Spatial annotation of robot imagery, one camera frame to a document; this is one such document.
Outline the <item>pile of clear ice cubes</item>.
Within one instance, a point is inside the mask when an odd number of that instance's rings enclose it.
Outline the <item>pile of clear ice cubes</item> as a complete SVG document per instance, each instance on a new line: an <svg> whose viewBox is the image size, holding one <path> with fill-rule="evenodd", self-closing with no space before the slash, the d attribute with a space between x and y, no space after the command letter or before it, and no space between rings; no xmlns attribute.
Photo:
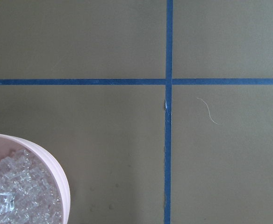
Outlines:
<svg viewBox="0 0 273 224"><path fill-rule="evenodd" d="M21 149L0 160L0 224L61 224L56 182L44 163Z"/></svg>

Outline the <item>pink bowl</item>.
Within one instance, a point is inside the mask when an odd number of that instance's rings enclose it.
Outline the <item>pink bowl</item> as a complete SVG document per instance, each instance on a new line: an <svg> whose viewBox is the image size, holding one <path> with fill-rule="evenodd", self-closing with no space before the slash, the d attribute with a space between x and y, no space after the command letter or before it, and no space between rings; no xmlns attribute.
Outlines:
<svg viewBox="0 0 273 224"><path fill-rule="evenodd" d="M47 167L55 180L62 202L62 223L68 223L71 194L70 187L64 170L56 158L40 145L19 137L0 134L0 160L7 157L10 152L25 148L33 152Z"/></svg>

